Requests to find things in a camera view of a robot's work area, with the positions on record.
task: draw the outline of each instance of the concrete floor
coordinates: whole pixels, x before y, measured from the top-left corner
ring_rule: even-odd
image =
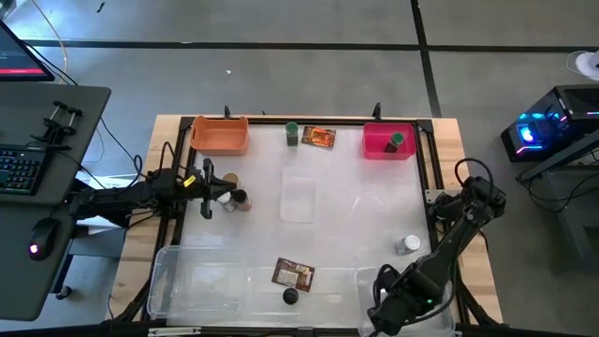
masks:
[[[417,42],[409,0],[38,0],[64,38],[128,41]],[[594,0],[419,0],[428,42],[437,45],[599,45]],[[6,20],[21,38],[54,39],[25,3]],[[60,50],[40,48],[57,65]],[[208,51],[70,48],[69,74],[108,86],[105,119],[132,153],[145,155],[159,113],[431,116],[417,51]],[[537,210],[514,176],[499,133],[557,84],[586,83],[568,72],[564,53],[432,52],[444,117],[458,118],[466,154],[489,164],[508,195],[491,223],[489,257],[504,321],[516,328],[599,335],[597,275],[551,272],[567,253],[555,217]],[[94,174],[132,173],[104,130],[84,165]],[[471,167],[472,173],[481,173]],[[81,296],[48,300],[33,323],[0,330],[99,322],[116,264],[79,258],[67,276]],[[95,273],[89,289],[89,275]]]

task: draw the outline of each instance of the computer mouse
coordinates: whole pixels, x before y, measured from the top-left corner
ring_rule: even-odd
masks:
[[[60,221],[54,218],[44,218],[37,222],[31,231],[31,239],[29,240],[28,250],[31,259],[43,260],[52,253],[56,231],[59,226]]]

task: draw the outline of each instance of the keyboard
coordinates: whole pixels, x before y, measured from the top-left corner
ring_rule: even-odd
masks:
[[[47,153],[43,146],[0,144],[0,194],[34,195]]]

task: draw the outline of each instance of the monitor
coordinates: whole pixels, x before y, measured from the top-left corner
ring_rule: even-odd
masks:
[[[0,81],[54,81],[52,73],[1,21]]]

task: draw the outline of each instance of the wooden table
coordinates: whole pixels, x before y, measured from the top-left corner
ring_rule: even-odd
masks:
[[[144,162],[144,171],[157,169],[160,151],[165,141],[175,144],[179,131],[179,122],[182,115],[158,115],[154,125],[150,147]],[[281,116],[281,118],[289,118],[290,116]],[[252,116],[252,118],[276,118],[276,116]],[[298,119],[307,118],[307,116],[297,116]],[[328,119],[339,119],[335,117],[313,117]],[[346,117],[347,119],[363,119],[363,117]],[[410,118],[385,118],[386,121],[411,120]],[[464,151],[461,144],[460,129],[456,119],[441,118],[431,119],[434,127],[434,138],[437,145],[437,153],[441,164],[441,171],[445,189],[459,190],[460,185],[454,175],[455,163],[464,157]],[[425,149],[425,162],[427,163],[427,172],[429,183],[434,186],[434,178],[431,168],[431,156],[428,153],[426,146],[426,138],[423,148]],[[182,161],[187,158],[189,149],[189,133],[183,145]],[[165,157],[164,167],[170,167],[172,157],[167,154]],[[460,166],[460,176],[468,176],[468,168],[466,165]],[[139,220],[144,215],[133,217],[132,222]],[[126,236],[126,240],[121,254],[121,262],[117,270],[110,307],[115,315],[120,314],[126,305],[135,298],[141,287],[148,279],[150,268],[152,265],[153,249],[158,231],[158,217],[147,220],[139,225],[132,227]],[[166,242],[170,242],[174,220],[169,223],[169,231]],[[468,286],[476,300],[485,308],[487,313],[497,321],[502,320],[502,314],[497,301],[497,293],[495,292],[495,283],[493,274],[490,268],[489,257],[487,255],[487,247],[482,237],[477,235],[470,245],[460,256],[460,270],[463,282]]]

